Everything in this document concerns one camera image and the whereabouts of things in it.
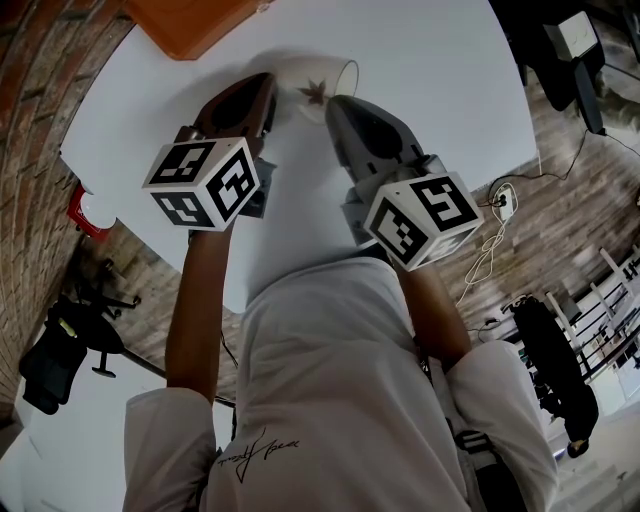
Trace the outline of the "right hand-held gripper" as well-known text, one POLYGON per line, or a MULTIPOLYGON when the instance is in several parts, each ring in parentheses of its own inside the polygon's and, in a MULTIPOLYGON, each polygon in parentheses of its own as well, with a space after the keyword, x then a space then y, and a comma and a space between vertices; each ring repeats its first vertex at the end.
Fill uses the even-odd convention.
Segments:
POLYGON ((353 182, 342 210, 357 245, 374 241, 413 271, 455 252, 483 224, 460 176, 424 152, 399 118, 337 95, 327 103, 325 121, 353 182))

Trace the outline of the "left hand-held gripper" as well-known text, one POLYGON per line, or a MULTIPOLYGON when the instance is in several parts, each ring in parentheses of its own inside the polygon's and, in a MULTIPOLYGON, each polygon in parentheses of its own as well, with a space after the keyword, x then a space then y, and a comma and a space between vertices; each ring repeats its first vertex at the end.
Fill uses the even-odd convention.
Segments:
POLYGON ((162 146, 143 183, 175 226, 223 231, 264 216, 276 166, 261 157, 277 108, 275 75, 240 80, 205 104, 162 146))

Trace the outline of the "white cup with leaf print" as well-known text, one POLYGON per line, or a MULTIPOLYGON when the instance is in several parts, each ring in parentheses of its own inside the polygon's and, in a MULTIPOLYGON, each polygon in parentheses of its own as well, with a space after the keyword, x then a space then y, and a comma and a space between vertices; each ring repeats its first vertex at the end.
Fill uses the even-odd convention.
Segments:
POLYGON ((305 119, 317 125, 325 124, 329 100, 336 95, 354 96, 360 79, 355 60, 331 55, 275 53, 272 69, 279 94, 278 118, 305 119))

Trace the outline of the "person's right forearm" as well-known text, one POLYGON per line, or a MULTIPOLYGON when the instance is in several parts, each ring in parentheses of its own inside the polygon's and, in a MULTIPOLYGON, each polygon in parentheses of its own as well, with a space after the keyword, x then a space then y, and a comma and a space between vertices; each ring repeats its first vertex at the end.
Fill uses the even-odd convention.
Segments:
POLYGON ((421 355, 436 359, 448 372, 472 350, 472 345, 447 287, 433 265, 408 272, 395 263, 394 270, 421 355))

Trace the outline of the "person's left forearm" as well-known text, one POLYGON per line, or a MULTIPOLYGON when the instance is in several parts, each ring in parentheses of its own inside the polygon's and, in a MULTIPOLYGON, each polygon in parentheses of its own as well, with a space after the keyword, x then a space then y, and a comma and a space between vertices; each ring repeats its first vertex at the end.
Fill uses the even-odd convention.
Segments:
POLYGON ((213 402, 219 373, 223 292, 232 227, 189 242, 165 350, 167 385, 213 402))

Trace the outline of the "white power strip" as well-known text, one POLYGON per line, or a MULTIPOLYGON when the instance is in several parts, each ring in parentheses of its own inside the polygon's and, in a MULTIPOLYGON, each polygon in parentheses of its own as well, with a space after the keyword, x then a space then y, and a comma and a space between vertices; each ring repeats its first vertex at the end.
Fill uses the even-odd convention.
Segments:
POLYGON ((517 196, 510 183, 504 183, 498 187, 493 199, 493 208, 502 222, 506 223, 511 219, 517 210, 517 196))

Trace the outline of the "orange cardboard box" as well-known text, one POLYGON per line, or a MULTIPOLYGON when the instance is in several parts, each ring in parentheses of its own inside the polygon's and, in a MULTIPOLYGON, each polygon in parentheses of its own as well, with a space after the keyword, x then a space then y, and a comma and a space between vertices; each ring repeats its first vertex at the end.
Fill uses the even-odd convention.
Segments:
POLYGON ((126 0, 125 12, 170 58, 197 60, 274 0, 126 0))

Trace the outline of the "white metal rack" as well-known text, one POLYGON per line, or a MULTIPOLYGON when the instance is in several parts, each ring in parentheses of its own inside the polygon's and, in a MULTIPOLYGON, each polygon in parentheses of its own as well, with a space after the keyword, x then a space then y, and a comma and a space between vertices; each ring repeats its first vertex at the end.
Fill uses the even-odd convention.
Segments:
POLYGON ((560 302, 545 294, 587 383, 618 368, 630 346, 640 352, 640 247, 634 245, 619 263, 603 248, 599 256, 608 274, 591 282, 583 295, 560 302))

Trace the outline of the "person's white shirt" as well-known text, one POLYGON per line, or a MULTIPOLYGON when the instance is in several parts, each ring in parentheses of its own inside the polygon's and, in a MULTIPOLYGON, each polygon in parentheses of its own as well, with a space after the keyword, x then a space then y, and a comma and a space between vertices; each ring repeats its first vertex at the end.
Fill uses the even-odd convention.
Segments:
POLYGON ((276 282, 250 304, 238 427, 216 448, 191 390, 128 402, 123 512, 470 512, 449 418, 507 466, 497 512, 548 512, 558 485, 542 415, 514 348, 472 349, 441 380, 419 366, 392 268, 353 258, 276 282))

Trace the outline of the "white round plate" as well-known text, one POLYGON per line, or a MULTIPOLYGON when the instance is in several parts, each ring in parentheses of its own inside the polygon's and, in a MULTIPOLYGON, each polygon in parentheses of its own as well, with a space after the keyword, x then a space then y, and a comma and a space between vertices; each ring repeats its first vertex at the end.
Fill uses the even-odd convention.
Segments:
POLYGON ((100 196, 85 192, 80 200, 82 214, 96 230, 109 230, 116 222, 116 215, 100 196))

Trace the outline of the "black office chair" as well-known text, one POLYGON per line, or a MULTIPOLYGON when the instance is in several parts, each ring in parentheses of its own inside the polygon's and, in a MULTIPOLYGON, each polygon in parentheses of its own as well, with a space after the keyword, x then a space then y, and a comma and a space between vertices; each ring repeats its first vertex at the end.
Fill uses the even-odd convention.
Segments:
POLYGON ((111 322, 124 309, 135 309, 141 298, 136 296, 127 303, 104 294, 105 282, 113 277, 113 266, 112 260, 103 260, 95 284, 79 276, 74 285, 76 298, 58 297, 47 312, 43 334, 19 362, 25 380, 23 399, 46 415, 55 414, 68 402, 73 380, 90 350, 100 355, 100 364, 93 371, 103 377, 115 376, 107 369, 107 357, 122 354, 125 346, 111 322), (76 339, 66 335, 59 318, 75 329, 76 339))
POLYGON ((604 125, 595 91, 605 57, 598 44, 571 62, 558 59, 544 25, 556 25, 585 11, 578 0, 492 0, 518 66, 532 69, 551 106, 565 110, 576 103, 588 131, 602 135, 604 125))

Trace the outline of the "red fire equipment box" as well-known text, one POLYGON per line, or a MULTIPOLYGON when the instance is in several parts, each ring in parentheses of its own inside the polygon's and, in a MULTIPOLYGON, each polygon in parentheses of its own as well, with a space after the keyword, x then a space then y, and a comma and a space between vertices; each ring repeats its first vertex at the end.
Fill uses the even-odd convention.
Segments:
POLYGON ((87 237, 92 238, 98 242, 102 242, 103 240, 106 239, 106 237, 108 236, 110 230, 114 227, 112 227, 109 230, 96 230, 93 226, 91 226, 86 219, 84 218, 83 214, 82 214, 82 210, 80 207, 80 200, 83 196, 83 194, 85 192, 91 193, 89 190, 87 190, 82 183, 79 183, 74 192, 73 195, 71 197, 71 200, 69 202, 68 208, 67 208, 67 216, 71 219, 71 221, 76 225, 76 230, 77 231, 81 231, 83 232, 87 237))

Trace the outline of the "white box on chair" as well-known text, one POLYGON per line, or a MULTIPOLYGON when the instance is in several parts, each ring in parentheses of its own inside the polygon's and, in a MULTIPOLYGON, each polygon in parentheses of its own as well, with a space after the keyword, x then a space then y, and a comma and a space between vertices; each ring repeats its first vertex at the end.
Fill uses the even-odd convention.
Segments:
POLYGON ((559 60, 571 62, 598 44, 594 27, 585 11, 579 11, 556 25, 544 25, 559 60))

